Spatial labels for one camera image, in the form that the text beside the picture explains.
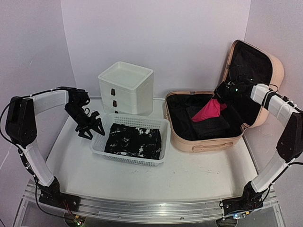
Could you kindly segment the black clothes stack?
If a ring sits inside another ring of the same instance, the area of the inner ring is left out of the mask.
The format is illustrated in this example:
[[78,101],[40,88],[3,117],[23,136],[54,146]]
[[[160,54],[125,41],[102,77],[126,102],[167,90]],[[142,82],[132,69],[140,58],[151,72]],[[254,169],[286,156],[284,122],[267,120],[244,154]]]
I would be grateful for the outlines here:
[[114,123],[104,152],[159,160],[162,152],[160,131]]

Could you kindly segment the red garment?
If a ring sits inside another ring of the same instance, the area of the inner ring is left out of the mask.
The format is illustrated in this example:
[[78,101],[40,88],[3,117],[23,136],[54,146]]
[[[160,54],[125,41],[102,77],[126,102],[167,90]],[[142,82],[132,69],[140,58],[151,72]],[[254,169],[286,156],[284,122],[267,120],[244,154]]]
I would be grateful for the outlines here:
[[198,113],[192,117],[193,122],[201,122],[211,118],[220,117],[221,111],[225,110],[227,105],[220,103],[218,99],[212,98]]

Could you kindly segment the white perforated plastic basket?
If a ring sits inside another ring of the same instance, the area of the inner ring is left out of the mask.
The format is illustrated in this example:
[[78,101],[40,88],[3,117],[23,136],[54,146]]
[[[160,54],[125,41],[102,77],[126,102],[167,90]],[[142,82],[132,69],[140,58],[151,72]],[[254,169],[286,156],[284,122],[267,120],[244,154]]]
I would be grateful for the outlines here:
[[104,159],[117,162],[158,166],[166,160],[170,147],[170,122],[128,114],[106,114],[105,135],[94,136],[90,150]]

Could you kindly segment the white tall plastic bin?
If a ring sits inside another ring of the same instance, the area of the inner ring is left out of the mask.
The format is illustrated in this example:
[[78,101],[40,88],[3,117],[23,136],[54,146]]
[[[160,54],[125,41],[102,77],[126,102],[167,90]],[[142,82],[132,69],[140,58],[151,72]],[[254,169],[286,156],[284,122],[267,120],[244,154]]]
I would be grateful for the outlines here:
[[105,112],[148,116],[153,112],[153,70],[118,61],[98,75]]

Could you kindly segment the beige hard-shell suitcase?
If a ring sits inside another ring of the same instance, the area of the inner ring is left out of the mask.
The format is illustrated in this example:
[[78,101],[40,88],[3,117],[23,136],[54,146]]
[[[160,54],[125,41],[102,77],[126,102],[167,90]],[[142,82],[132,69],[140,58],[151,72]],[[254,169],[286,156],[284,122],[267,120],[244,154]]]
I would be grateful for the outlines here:
[[215,91],[175,91],[165,99],[171,144],[183,152],[232,147],[247,128],[262,125],[268,111],[250,98],[256,84],[278,89],[281,61],[249,43],[235,41]]

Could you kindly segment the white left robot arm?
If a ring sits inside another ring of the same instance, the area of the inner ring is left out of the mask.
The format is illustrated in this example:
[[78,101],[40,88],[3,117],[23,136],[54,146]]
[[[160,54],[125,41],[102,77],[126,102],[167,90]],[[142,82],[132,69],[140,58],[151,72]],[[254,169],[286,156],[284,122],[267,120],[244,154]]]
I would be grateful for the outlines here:
[[57,87],[27,96],[14,96],[4,108],[7,118],[5,132],[1,136],[17,147],[24,167],[41,191],[40,203],[71,212],[79,209],[80,197],[60,191],[60,183],[48,168],[37,143],[36,116],[64,106],[67,114],[77,124],[75,130],[78,136],[91,140],[92,131],[102,136],[105,131],[99,112],[87,113],[83,109],[89,102],[88,92],[84,89]]

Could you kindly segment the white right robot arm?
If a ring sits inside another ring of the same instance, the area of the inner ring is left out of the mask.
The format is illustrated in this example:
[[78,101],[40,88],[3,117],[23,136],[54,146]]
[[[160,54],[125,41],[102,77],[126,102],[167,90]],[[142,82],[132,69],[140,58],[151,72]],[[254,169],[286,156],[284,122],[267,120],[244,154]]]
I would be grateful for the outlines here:
[[262,208],[273,184],[303,152],[303,111],[272,87],[271,84],[239,76],[230,82],[222,82],[214,91],[215,98],[228,106],[239,98],[248,98],[267,110],[281,125],[275,152],[264,169],[244,186],[240,197],[224,199],[219,203],[224,217],[238,217]]

